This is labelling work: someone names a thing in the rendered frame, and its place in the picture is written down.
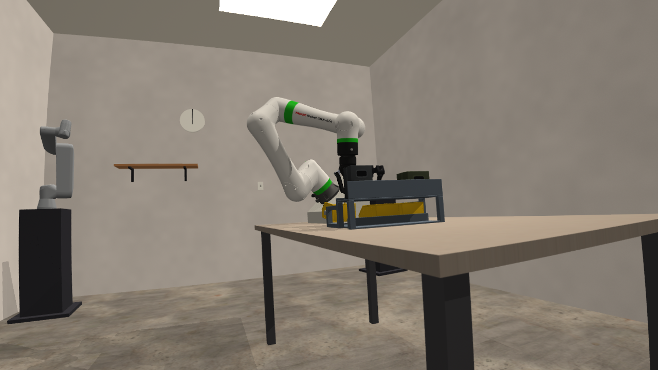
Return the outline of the yellow bin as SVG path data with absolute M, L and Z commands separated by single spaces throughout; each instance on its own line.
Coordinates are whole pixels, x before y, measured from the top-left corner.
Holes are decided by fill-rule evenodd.
M 414 203 L 399 203 L 399 214 L 416 214 L 424 213 L 424 203 L 423 202 L 414 202 Z
M 355 217 L 356 217 L 356 204 L 354 203 L 354 205 L 355 205 Z M 324 202 L 323 208 L 322 208 L 322 217 L 323 218 L 326 218 L 326 215 L 324 215 L 324 211 L 326 210 L 326 207 L 328 207 L 328 206 L 336 206 L 336 205 Z M 347 221 L 347 218 L 348 218 L 347 204 L 345 204 L 345 202 L 344 202 L 344 204 L 343 204 L 343 220 Z M 334 222 L 334 223 L 338 222 L 337 221 L 336 209 L 332 210 L 332 222 Z
M 399 215 L 399 203 L 364 205 L 359 217 Z

